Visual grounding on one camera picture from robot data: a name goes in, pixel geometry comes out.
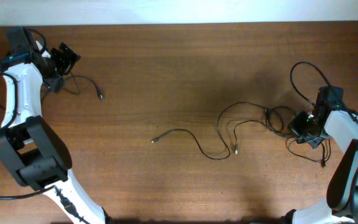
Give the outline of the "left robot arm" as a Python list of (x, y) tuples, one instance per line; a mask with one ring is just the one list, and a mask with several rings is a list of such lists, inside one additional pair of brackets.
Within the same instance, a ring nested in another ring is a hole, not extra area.
[(6, 104), (0, 128), (0, 160), (14, 180), (53, 200), (73, 223), (111, 223), (105, 209), (95, 203), (72, 171), (65, 143), (42, 117), (41, 89), (58, 92), (80, 55), (65, 43), (47, 49), (36, 30), (18, 27), (7, 31), (10, 50), (1, 61), (6, 82)]

